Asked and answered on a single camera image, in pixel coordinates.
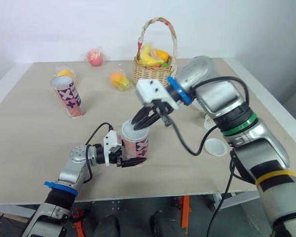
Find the pink can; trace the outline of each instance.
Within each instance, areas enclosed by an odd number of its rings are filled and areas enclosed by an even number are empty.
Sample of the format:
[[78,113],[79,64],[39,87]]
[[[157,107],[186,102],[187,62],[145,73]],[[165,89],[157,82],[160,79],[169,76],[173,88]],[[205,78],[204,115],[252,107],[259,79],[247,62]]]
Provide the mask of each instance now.
[[66,108],[68,115],[77,118],[84,115],[81,107],[81,99],[74,84],[74,80],[70,76],[56,77],[51,81],[56,94]]
[[147,158],[149,127],[135,131],[131,120],[122,126],[122,140],[127,158]]

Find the metal frame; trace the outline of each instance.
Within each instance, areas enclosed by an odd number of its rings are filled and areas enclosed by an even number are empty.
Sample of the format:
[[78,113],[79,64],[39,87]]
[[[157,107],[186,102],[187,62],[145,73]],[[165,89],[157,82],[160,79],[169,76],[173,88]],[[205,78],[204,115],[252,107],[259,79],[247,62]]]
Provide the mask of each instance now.
[[[242,204],[247,201],[255,200],[259,198],[259,192],[258,191],[246,191],[243,193],[231,193],[232,197],[226,198],[220,209],[224,209],[227,207],[235,206],[238,204]],[[214,209],[216,209],[222,199],[221,194],[213,194],[214,198]]]
[[0,204],[0,213],[14,215],[14,216],[21,216],[25,218],[30,218],[36,210],[12,205],[12,204]]

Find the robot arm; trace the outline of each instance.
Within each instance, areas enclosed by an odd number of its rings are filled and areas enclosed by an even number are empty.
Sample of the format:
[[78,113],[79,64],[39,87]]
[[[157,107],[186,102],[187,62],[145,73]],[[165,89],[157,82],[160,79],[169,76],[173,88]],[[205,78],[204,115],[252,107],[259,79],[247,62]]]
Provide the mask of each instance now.
[[118,167],[129,167],[146,160],[124,160],[121,158],[121,146],[120,136],[111,130],[104,137],[103,146],[96,144],[74,148],[55,183],[45,182],[51,191],[27,223],[21,237],[64,237],[67,231],[62,224],[68,221],[74,200],[89,177],[87,161],[91,166],[116,164]]
[[296,175],[289,171],[288,155],[249,107],[248,92],[244,100],[229,80],[243,83],[219,77],[204,56],[193,58],[175,79],[168,78],[166,88],[158,80],[139,80],[137,94],[144,107],[132,120],[134,129],[159,118],[169,126],[169,113],[197,99],[233,148],[230,155],[242,178],[257,186],[270,226],[296,236]]

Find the orange bracket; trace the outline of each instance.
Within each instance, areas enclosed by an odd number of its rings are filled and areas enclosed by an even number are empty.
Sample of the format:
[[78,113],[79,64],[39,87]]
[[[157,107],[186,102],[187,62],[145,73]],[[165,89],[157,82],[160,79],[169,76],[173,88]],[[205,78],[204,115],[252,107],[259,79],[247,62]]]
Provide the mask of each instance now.
[[[81,218],[84,215],[85,215],[85,213],[83,210],[74,210],[73,211],[73,218],[74,219]],[[73,227],[77,230],[78,237],[86,237],[83,233],[83,230],[82,230],[82,228],[83,228],[82,221],[83,220],[73,223]]]
[[181,227],[185,228],[185,234],[187,235],[188,228],[188,214],[192,211],[189,207],[189,196],[183,196],[180,198],[180,207],[181,207]]

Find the blue clip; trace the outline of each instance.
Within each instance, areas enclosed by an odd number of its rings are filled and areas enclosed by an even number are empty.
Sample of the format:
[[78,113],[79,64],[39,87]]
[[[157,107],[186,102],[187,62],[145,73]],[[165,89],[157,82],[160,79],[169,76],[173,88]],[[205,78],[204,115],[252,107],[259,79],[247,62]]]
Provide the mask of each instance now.
[[44,185],[50,187],[51,189],[60,189],[60,190],[64,190],[68,193],[71,193],[75,196],[78,195],[78,192],[72,188],[69,188],[67,186],[64,186],[64,185],[60,185],[60,184],[55,184],[54,182],[45,182]]
[[183,102],[186,105],[190,105],[192,103],[192,100],[189,98],[189,96],[182,90],[182,88],[177,84],[176,80],[172,77],[168,77],[168,82],[172,87],[179,93],[181,96]]

